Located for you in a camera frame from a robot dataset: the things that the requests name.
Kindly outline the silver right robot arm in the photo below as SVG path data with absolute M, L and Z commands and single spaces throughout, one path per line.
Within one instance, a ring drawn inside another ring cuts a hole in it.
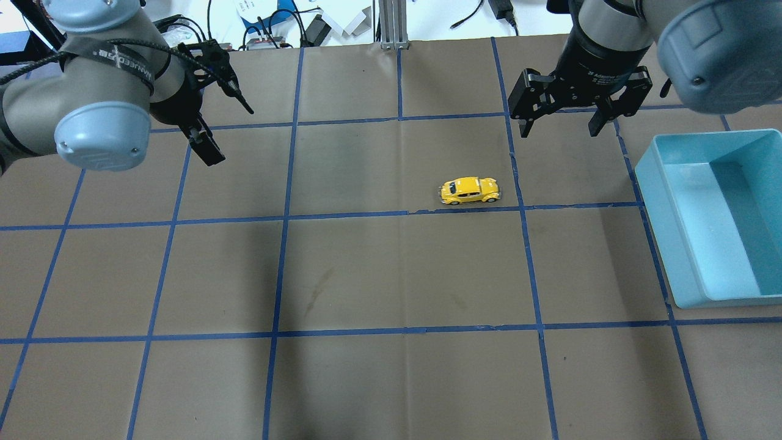
M 521 136 L 563 108 L 596 111 L 589 131 L 636 114 L 652 88 L 643 56 L 652 44 L 682 104 L 734 114 L 780 98 L 779 1 L 549 1 L 572 28 L 549 75 L 523 70 L 508 100 Z

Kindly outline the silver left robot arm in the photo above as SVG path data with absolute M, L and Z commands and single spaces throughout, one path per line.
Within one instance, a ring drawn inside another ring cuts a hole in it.
M 66 32 L 53 54 L 2 77 L 2 172 L 57 154 L 93 171 L 144 161 L 153 120 L 187 137 L 211 166 L 224 160 L 201 114 L 203 89 L 217 83 L 246 105 L 218 42 L 171 48 L 139 1 L 44 1 Z

